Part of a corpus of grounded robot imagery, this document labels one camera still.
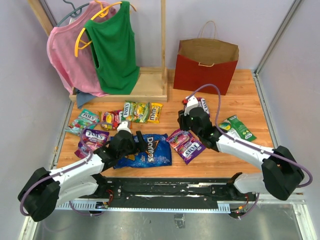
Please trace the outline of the dark blue snack wrapper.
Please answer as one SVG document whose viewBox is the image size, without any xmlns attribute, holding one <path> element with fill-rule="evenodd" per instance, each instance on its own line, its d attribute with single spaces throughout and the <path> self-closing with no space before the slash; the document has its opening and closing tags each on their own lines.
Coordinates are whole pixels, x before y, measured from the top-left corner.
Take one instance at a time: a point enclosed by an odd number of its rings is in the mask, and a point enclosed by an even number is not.
<svg viewBox="0 0 320 240">
<path fill-rule="evenodd" d="M 147 143 L 146 151 L 127 155 L 121 158 L 113 167 L 114 169 L 130 168 L 154 168 L 172 165 L 171 146 L 166 141 L 168 135 L 165 134 L 143 134 L 143 139 Z"/>
</svg>

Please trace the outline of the purple Fox's berries bag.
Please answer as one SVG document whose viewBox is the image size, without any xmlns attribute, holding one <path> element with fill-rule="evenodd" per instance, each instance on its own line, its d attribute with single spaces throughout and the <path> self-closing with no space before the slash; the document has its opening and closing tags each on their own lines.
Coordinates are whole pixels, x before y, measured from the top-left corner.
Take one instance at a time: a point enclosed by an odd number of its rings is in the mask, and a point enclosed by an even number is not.
<svg viewBox="0 0 320 240">
<path fill-rule="evenodd" d="M 166 141 L 179 154 L 186 165 L 206 149 L 192 133 L 185 130 L 175 130 Z"/>
</svg>

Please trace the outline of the orange Fox's fruits candy bag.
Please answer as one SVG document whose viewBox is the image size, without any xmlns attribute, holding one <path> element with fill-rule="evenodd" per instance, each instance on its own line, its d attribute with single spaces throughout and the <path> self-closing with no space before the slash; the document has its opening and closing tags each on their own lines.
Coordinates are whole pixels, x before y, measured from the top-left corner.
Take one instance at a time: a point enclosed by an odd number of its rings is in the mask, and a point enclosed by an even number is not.
<svg viewBox="0 0 320 240">
<path fill-rule="evenodd" d="M 101 128 L 105 131 L 116 130 L 122 121 L 121 109 L 113 111 L 99 111 L 100 122 L 103 123 Z"/>
</svg>

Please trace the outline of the purple snack pack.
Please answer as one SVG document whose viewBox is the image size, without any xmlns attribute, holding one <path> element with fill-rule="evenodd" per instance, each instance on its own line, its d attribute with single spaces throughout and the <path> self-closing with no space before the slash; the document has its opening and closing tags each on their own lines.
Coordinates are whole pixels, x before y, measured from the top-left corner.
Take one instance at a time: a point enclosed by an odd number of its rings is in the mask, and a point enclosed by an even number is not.
<svg viewBox="0 0 320 240">
<path fill-rule="evenodd" d="M 91 151 L 102 147 L 109 140 L 109 135 L 107 131 L 86 129 L 74 154 L 80 159 L 86 158 Z"/>
</svg>

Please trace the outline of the green Fox's spring tea bag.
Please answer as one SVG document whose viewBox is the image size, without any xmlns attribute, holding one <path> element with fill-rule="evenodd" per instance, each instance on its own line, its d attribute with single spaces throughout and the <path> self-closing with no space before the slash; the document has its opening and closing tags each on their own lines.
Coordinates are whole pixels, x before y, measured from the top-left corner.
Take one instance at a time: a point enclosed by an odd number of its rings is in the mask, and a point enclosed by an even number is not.
<svg viewBox="0 0 320 240">
<path fill-rule="evenodd" d="M 122 121 L 147 123 L 150 115 L 150 103 L 125 101 L 121 115 Z"/>
</svg>

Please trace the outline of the green candy bag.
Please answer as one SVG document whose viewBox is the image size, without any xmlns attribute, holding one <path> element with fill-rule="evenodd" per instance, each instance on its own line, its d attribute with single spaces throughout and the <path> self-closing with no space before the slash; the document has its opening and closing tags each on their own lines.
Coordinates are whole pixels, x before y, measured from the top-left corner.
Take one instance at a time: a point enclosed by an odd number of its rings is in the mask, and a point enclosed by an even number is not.
<svg viewBox="0 0 320 240">
<path fill-rule="evenodd" d="M 219 124 L 219 127 L 223 130 L 227 130 L 233 136 L 248 142 L 252 142 L 257 139 L 257 137 L 246 127 L 246 125 L 239 120 L 237 115 L 232 115 L 226 118 Z"/>
</svg>

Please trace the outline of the yellow M&M's bag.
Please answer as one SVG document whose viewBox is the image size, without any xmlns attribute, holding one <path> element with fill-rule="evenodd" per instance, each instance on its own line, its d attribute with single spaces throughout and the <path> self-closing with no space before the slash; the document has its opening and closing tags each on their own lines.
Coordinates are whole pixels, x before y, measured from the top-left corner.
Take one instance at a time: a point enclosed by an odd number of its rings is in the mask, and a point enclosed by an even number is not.
<svg viewBox="0 0 320 240">
<path fill-rule="evenodd" d="M 150 114 L 147 121 L 150 123 L 159 124 L 162 108 L 163 104 L 161 103 L 151 103 Z"/>
</svg>

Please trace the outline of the teal Fox's candy bag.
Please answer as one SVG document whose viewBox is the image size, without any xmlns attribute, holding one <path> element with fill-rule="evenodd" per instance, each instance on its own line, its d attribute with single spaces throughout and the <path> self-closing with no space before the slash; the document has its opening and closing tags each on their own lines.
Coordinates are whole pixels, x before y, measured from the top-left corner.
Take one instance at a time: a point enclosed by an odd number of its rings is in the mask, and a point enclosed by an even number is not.
<svg viewBox="0 0 320 240">
<path fill-rule="evenodd" d="M 64 130 L 73 135 L 79 136 L 83 129 L 93 129 L 95 126 L 91 124 L 99 123 L 99 116 L 88 109 L 82 110 L 78 117 L 70 123 Z"/>
</svg>

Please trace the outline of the red paper bag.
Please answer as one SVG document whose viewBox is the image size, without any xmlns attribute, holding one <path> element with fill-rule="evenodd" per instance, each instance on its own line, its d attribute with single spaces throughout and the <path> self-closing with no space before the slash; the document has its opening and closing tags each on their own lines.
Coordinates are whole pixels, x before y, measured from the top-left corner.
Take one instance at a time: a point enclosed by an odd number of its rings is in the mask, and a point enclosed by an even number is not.
<svg viewBox="0 0 320 240">
<path fill-rule="evenodd" d="M 221 95 L 226 95 L 239 60 L 239 47 L 236 44 L 203 37 L 207 21 L 197 38 L 179 41 L 176 58 L 173 88 L 194 91 L 205 84 L 214 84 Z"/>
</svg>

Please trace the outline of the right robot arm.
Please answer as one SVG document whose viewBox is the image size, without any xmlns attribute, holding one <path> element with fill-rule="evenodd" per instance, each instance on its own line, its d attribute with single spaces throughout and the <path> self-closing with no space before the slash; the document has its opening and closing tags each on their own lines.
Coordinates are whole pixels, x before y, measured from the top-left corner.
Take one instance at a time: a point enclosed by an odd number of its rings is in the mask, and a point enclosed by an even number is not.
<svg viewBox="0 0 320 240">
<path fill-rule="evenodd" d="M 226 188 L 227 196 L 232 200 L 238 200 L 248 192 L 267 192 L 285 201 L 305 177 L 286 147 L 264 147 L 232 136 L 214 126 L 201 107 L 189 112 L 180 110 L 177 121 L 181 130 L 192 131 L 206 148 L 235 156 L 260 169 L 260 173 L 233 176 L 232 184 Z"/>
</svg>

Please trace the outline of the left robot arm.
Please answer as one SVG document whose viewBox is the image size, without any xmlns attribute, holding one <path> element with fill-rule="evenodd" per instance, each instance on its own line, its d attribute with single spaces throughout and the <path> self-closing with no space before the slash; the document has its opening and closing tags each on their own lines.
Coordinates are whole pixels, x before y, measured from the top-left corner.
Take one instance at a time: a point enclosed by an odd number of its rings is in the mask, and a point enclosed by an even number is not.
<svg viewBox="0 0 320 240">
<path fill-rule="evenodd" d="M 40 222 L 57 206 L 78 197 L 103 197 L 107 185 L 100 181 L 101 173 L 114 167 L 123 157 L 144 152 L 147 147 L 140 131 L 133 135 L 120 130 L 106 145 L 75 163 L 54 170 L 38 168 L 18 194 L 20 212 Z"/>
</svg>

